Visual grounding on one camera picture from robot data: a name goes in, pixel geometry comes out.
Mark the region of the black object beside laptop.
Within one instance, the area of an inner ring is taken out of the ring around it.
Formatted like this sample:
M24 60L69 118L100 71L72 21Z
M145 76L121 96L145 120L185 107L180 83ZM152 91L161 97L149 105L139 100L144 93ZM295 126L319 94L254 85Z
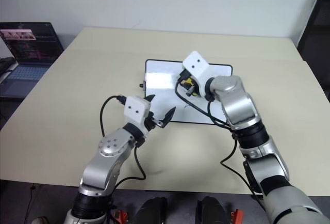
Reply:
M18 62L13 57L0 58L0 76L11 73L18 65Z

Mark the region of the black-framed tabletop whiteboard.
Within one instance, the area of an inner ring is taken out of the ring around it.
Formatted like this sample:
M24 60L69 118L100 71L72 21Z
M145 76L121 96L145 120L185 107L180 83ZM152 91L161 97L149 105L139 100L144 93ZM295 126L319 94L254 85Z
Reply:
M216 76L230 76L233 72L230 65L210 64L210 67ZM182 70L180 61L148 59L145 62L144 91L146 96L155 95L150 109L154 113L154 117L161 120L171 108L176 107L172 122L213 124L209 117L182 101L175 94L175 84ZM186 96L187 90L182 86L179 86L177 91L182 97L207 113L208 102L206 99L193 95ZM220 102L214 101L210 106L210 111L215 118L226 121Z

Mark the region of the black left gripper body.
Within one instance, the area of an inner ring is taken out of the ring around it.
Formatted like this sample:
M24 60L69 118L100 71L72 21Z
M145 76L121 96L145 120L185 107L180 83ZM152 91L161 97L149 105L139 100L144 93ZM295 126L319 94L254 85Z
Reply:
M164 128L165 123L163 120L156 119L153 112L149 112L148 116L144 120L144 126L148 131L153 130L155 127Z

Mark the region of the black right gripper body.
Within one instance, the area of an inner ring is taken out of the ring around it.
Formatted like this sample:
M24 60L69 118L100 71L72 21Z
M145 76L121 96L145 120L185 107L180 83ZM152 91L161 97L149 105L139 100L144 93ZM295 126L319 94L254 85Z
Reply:
M186 69L184 69L179 75L179 83L182 80L187 79L189 77L192 78L191 74ZM193 82L194 82L195 91L197 92L197 96L194 96L194 97L199 97L200 96L199 86L198 86L196 80L193 79Z

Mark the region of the open grey laptop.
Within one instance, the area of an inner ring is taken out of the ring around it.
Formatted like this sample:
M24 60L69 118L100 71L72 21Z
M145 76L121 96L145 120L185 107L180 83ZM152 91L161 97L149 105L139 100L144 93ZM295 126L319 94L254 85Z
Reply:
M0 98L23 99L64 48L50 22L1 22L0 37L18 63L0 83Z

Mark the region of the red clamp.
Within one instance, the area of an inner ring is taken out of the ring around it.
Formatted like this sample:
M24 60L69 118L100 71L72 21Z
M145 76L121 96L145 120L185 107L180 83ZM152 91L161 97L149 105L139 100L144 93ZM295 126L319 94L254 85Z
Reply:
M235 220L235 219L243 219L244 216L244 212L240 209L236 209L235 211L231 211L230 213L231 219Z
M117 210L114 213L114 218L119 224L127 224L128 223L128 213L122 210Z

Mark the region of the dark rounded shape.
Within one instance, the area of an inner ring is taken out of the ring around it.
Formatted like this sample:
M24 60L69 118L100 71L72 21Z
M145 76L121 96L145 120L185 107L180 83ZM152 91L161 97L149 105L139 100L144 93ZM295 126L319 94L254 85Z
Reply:
M166 224L167 208L165 197L148 199L136 213L133 224Z
M195 224L230 224L230 220L219 201L206 196L197 202Z

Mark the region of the yellow and black eraser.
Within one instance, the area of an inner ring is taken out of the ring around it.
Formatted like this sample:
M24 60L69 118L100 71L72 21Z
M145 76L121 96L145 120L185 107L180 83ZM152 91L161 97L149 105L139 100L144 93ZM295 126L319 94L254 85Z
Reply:
M189 90L191 87L194 86L193 79L190 78L190 77L187 78L187 79L182 80L179 84L180 84L183 88L185 88L186 90Z

